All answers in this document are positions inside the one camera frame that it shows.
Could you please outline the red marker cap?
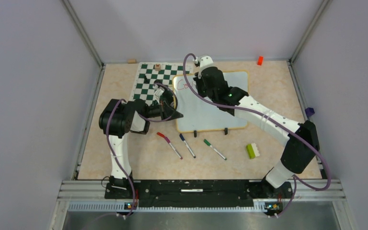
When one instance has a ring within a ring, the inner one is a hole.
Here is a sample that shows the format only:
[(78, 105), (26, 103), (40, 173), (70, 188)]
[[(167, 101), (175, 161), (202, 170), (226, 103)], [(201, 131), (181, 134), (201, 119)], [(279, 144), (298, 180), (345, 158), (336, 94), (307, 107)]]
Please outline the red marker cap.
[(160, 136), (160, 137), (162, 137), (162, 138), (165, 138), (165, 135), (162, 134), (162, 133), (160, 133), (160, 132), (157, 132), (157, 135)]

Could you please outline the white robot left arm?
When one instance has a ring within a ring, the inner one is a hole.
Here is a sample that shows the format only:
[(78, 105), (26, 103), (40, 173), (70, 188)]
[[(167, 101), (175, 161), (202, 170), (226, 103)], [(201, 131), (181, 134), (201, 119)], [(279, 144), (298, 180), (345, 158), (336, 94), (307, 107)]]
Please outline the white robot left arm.
[(142, 99), (125, 102), (111, 99), (99, 117), (99, 128), (106, 136), (112, 162), (111, 175), (107, 189), (116, 189), (123, 198), (134, 193), (132, 169), (128, 160), (128, 138), (130, 133), (145, 135), (153, 118), (170, 121), (183, 118), (183, 114), (168, 99), (152, 105)]

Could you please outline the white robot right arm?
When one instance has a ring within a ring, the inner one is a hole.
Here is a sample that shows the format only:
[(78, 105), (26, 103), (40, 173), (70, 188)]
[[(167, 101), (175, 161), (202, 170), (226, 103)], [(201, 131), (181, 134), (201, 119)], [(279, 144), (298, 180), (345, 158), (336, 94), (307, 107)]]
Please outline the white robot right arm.
[(210, 99), (220, 110), (258, 126), (284, 146), (279, 162), (264, 176), (265, 196), (279, 194), (283, 183), (302, 173), (315, 157), (319, 143), (314, 123), (290, 120), (268, 109), (247, 91), (229, 86), (217, 67), (196, 72), (193, 79), (199, 98)]

